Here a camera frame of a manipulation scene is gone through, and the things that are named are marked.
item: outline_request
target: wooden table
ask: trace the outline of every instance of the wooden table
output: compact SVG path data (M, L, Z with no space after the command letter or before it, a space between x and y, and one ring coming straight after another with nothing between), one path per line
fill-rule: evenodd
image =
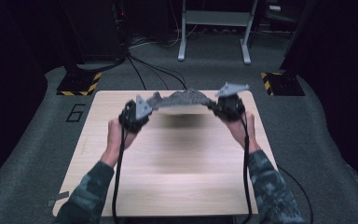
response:
M216 91L202 91L215 99ZM73 192L106 147L107 123L117 118L130 98L144 99L154 91L99 91L79 137L60 192ZM173 91L160 91L169 96ZM259 145L275 165L255 100L239 94L255 114ZM243 149L228 128L206 106L192 105L154 111L123 157L117 196L120 217L212 216L248 213L243 187ZM107 194L103 216L112 216L115 179ZM257 213L249 180L252 209ZM58 200L54 216L68 198Z

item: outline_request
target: gray carpet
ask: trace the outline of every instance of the gray carpet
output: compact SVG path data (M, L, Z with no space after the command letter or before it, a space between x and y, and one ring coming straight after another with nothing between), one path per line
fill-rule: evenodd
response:
M186 60L177 61L179 43L171 48L158 44L131 49L148 63L180 72L186 85L197 90L218 90L227 81L249 84L263 121L275 160L293 175L310 197L314 223L358 223L358 179L341 159L326 129L323 108L311 87L299 78L305 97L268 96L261 72L278 72L288 40L278 35L257 35L250 49L252 64L241 58L240 36L211 35L188 40ZM147 69L135 64L148 90L164 90L163 83ZM46 74L48 91L22 139L0 170L0 223L51 223L49 199L59 193L78 137L90 110L91 96L58 96L56 88L65 71ZM180 83L163 76L170 90ZM96 91L142 90L129 61L103 72ZM75 104L84 113L79 122L65 122ZM296 183L283 174L296 195L303 217L310 209ZM244 216L236 216L238 223ZM131 219L130 223L218 223L223 217L174 217ZM113 223L103 218L101 223ZM254 216L251 223L257 223Z

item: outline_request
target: vr controller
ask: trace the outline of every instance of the vr controller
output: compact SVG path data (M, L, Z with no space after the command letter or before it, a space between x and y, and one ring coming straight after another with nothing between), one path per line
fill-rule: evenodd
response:
M220 119L227 121L238 120L245 111L245 106L237 93L248 90L249 85L226 83L215 95L218 97L217 102L209 100L206 106ZM140 95L137 95L136 102L130 100L126 103L118 120L130 133L138 133L149 121L148 116L152 112L153 108Z

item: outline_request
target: black controller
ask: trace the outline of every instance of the black controller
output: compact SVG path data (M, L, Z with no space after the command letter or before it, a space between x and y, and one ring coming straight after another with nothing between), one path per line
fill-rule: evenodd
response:
M124 106L124 109L121 112L120 116L118 116L118 121L130 133L138 133L141 131L142 127L149 121L149 117L146 116L144 118L137 119L136 103L133 100L130 100Z
M245 112L245 106L238 94L219 96L217 103L210 102L208 104L208 109L212 109L217 117L226 121L239 120Z

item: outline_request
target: gray object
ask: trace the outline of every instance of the gray object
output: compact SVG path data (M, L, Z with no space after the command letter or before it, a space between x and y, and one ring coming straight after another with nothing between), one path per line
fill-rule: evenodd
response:
M220 91L217 92L216 97L220 96L230 96L237 94L240 91L248 91L249 85L239 85L239 84L233 84L226 82L226 85L220 89Z
M249 85L240 85L226 82L226 85L216 93L216 97L226 97L240 91L248 91ZM152 97L146 101L140 96L136 96L136 119L142 119L158 110L161 107L181 106L181 105L210 105L214 101L204 93L194 89L186 91L176 91L168 97L161 97L156 91Z
M207 105L212 100L200 91L188 89L187 91L176 91L168 97L161 97L156 91L146 102L154 109L161 107L179 106L179 105Z
M136 95L136 119L144 118L152 111L153 108L141 97L141 95Z

